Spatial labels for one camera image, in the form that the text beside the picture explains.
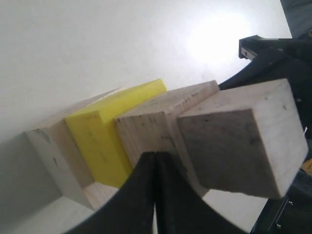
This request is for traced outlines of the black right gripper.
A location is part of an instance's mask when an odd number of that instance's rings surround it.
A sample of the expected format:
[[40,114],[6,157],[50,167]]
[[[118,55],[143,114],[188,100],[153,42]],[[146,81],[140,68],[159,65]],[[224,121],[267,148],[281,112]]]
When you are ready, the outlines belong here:
[[219,84],[221,90],[231,89],[255,81],[260,76],[288,62],[289,82],[307,139],[312,137],[312,41],[299,39],[266,39],[258,35],[238,41],[238,57],[252,60],[237,74]]

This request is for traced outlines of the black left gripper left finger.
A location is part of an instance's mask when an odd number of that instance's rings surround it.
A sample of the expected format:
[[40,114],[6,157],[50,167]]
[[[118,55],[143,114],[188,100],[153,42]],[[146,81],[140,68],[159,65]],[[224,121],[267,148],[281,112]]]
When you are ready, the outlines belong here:
[[156,155],[143,153],[122,187],[68,234],[150,234],[153,230]]

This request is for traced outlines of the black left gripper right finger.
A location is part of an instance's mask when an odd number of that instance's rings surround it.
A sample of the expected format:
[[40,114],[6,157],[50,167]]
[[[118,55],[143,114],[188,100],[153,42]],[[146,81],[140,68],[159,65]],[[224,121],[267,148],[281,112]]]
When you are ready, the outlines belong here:
[[156,153],[156,178],[160,234],[244,233],[203,201],[180,174],[169,153]]

